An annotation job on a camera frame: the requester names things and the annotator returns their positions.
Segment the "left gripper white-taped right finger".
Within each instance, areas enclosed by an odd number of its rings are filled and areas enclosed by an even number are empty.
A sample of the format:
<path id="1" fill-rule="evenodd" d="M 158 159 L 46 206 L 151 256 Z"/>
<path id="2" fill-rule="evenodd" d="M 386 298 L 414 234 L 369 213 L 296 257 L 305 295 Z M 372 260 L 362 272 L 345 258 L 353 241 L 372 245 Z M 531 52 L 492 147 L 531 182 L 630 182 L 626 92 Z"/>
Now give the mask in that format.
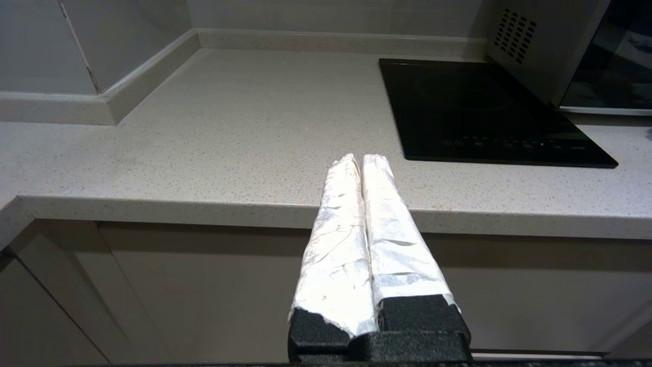
<path id="1" fill-rule="evenodd" d="M 372 277 L 371 331 L 468 336 L 452 291 L 398 192 L 385 156 L 364 156 L 362 196 Z"/>

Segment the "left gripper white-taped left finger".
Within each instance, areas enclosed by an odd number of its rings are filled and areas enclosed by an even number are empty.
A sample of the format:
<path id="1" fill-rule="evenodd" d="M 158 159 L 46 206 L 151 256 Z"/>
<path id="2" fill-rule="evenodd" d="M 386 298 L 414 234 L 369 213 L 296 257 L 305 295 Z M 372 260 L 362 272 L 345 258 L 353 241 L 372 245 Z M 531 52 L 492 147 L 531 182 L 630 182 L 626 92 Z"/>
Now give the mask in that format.
<path id="1" fill-rule="evenodd" d="M 346 353 L 377 332 L 359 164 L 351 153 L 324 180 L 288 315 L 289 353 Z"/>

